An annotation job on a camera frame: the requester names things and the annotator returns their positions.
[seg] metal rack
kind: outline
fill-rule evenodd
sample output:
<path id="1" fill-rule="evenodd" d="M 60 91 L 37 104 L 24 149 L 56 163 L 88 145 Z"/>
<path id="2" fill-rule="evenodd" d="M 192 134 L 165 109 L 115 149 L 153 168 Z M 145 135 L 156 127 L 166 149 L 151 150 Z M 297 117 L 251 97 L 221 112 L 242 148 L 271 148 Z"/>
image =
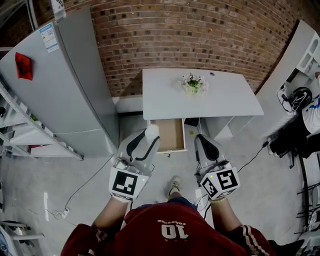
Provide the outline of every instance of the metal rack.
<path id="1" fill-rule="evenodd" d="M 58 137 L 54 135 L 53 132 L 51 132 L 47 127 L 45 127 L 44 124 L 40 123 L 38 124 L 36 121 L 34 121 L 31 118 L 31 112 L 28 110 L 28 108 L 22 103 L 19 102 L 19 99 L 16 95 L 13 95 L 13 92 L 8 92 L 10 88 L 4 78 L 0 75 L 0 94 L 3 97 L 3 99 L 7 102 L 6 107 L 9 108 L 6 114 L 3 117 L 3 119 L 6 118 L 6 115 L 11 113 L 12 111 L 15 111 L 17 115 L 19 115 L 19 122 L 20 124 L 27 123 L 32 129 L 35 129 L 41 136 L 43 136 L 47 141 L 49 140 L 51 145 L 54 145 L 59 151 L 63 152 L 63 155 L 42 155 L 42 154 L 34 154 L 30 148 L 27 150 L 21 147 L 17 144 L 11 143 L 11 138 L 2 132 L 0 132 L 0 139 L 3 140 L 5 146 L 11 146 L 14 150 L 16 150 L 20 156 L 25 157 L 31 157 L 31 158 L 38 158 L 38 157 L 72 157 L 79 160 L 83 160 L 83 156 L 77 153 L 71 146 L 67 145 L 63 141 L 59 141 Z M 0 125 L 0 127 L 11 127 L 14 126 L 14 122 L 8 122 L 8 125 L 6 125 L 6 122 L 3 122 L 4 125 Z"/>

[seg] energy label sticker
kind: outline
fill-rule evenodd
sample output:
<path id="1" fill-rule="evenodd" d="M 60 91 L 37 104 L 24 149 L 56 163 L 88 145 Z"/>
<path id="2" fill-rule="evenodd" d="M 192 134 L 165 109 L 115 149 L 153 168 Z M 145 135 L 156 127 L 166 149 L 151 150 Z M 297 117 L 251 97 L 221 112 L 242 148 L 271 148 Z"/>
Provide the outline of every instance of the energy label sticker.
<path id="1" fill-rule="evenodd" d="M 41 28 L 39 32 L 48 53 L 52 53 L 53 51 L 59 49 L 52 23 L 49 23 L 48 25 Z"/>

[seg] sleeve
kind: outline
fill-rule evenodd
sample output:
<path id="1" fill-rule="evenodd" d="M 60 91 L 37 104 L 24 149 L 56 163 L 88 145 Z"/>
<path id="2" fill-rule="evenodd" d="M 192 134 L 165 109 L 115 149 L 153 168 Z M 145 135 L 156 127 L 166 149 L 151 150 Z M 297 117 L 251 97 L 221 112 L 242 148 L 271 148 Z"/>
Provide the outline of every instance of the sleeve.
<path id="1" fill-rule="evenodd" d="M 252 256 L 276 256 L 273 246 L 264 235 L 251 226 L 240 226 L 225 236 L 250 252 Z"/>
<path id="2" fill-rule="evenodd" d="M 61 256 L 94 256 L 99 255 L 100 242 L 107 238 L 100 229 L 79 224 L 66 241 Z"/>

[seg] white flowers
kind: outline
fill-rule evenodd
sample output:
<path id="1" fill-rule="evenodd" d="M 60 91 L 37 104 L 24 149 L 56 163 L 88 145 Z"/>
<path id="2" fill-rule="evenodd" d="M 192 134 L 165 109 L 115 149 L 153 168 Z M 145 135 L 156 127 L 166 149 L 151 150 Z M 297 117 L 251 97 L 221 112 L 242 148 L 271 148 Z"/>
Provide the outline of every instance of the white flowers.
<path id="1" fill-rule="evenodd" d="M 182 88 L 187 93 L 205 92 L 209 89 L 209 83 L 203 76 L 194 75 L 192 73 L 184 75 L 181 82 Z"/>

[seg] white stripe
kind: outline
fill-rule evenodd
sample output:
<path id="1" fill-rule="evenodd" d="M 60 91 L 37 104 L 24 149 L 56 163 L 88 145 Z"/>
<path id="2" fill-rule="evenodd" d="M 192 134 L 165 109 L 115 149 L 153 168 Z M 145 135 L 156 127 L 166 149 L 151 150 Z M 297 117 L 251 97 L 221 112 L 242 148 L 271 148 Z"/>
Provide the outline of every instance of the white stripe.
<path id="1" fill-rule="evenodd" d="M 256 250 L 256 248 L 250 243 L 250 238 L 249 236 L 246 235 L 246 226 L 242 226 L 243 228 L 243 232 L 242 232 L 242 235 L 244 236 L 245 238 L 245 242 L 246 242 L 246 245 L 250 248 L 251 252 L 253 253 L 253 255 L 259 255 L 258 251 Z"/>
<path id="2" fill-rule="evenodd" d="M 122 221 L 122 225 L 121 225 L 120 230 L 122 230 L 125 226 L 126 226 L 126 222 L 125 222 L 125 221 Z"/>
<path id="3" fill-rule="evenodd" d="M 252 235 L 251 233 L 251 227 L 248 226 L 248 234 L 249 236 L 252 238 L 253 244 L 258 247 L 258 249 L 265 255 L 265 256 L 269 256 L 269 253 L 267 253 L 264 249 L 262 249 L 262 247 L 260 245 L 258 245 L 256 238 Z"/>
<path id="4" fill-rule="evenodd" d="M 106 233 L 104 233 L 104 235 L 101 237 L 101 239 L 102 239 L 102 240 L 105 240 L 105 239 L 107 238 L 107 236 L 108 236 L 108 235 L 107 235 Z"/>
<path id="5" fill-rule="evenodd" d="M 49 221 L 49 213 L 48 213 L 48 193 L 43 192 L 43 204 L 44 204 L 44 214 L 45 214 L 45 220 Z"/>
<path id="6" fill-rule="evenodd" d="M 101 241 L 101 238 L 99 237 L 100 236 L 100 234 L 101 234 L 101 230 L 100 229 L 98 229 L 98 231 L 96 232 L 96 234 L 95 234 L 95 237 L 98 239 L 98 242 L 100 242 Z"/>
<path id="7" fill-rule="evenodd" d="M 95 256 L 95 252 L 93 250 L 91 250 L 91 249 L 89 250 L 89 254 Z"/>

